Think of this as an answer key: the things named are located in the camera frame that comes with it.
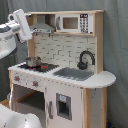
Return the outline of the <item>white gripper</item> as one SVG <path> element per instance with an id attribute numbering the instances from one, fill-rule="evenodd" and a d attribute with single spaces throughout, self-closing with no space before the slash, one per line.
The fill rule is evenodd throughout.
<path id="1" fill-rule="evenodd" d="M 26 19 L 26 14 L 22 9 L 14 11 L 8 16 L 9 26 L 17 34 L 18 40 L 23 43 L 32 38 L 32 34 Z"/>

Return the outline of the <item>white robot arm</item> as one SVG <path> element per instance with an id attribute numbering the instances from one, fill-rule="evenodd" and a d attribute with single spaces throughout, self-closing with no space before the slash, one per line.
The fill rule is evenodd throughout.
<path id="1" fill-rule="evenodd" d="M 16 50 L 14 35 L 24 42 L 32 38 L 22 9 L 8 15 L 8 22 L 0 25 L 0 60 Z M 21 114 L 0 103 L 0 128 L 42 128 L 39 118 L 34 114 Z"/>

